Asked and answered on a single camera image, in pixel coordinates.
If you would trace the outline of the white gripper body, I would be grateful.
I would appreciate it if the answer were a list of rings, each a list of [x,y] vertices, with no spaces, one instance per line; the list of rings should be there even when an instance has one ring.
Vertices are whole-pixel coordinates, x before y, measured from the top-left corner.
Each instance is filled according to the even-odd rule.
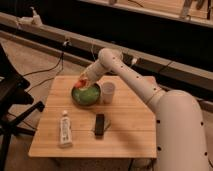
[[[94,83],[98,81],[97,74],[95,73],[94,69],[86,68],[79,76],[78,80],[87,80],[86,87],[87,88],[92,86]]]

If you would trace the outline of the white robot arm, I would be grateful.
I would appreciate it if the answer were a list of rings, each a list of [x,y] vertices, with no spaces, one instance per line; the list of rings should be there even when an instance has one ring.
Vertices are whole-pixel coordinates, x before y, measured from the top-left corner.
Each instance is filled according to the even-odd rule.
[[[115,72],[156,116],[157,171],[209,171],[202,110],[183,90],[165,91],[122,61],[122,53],[103,48],[80,75],[84,86]]]

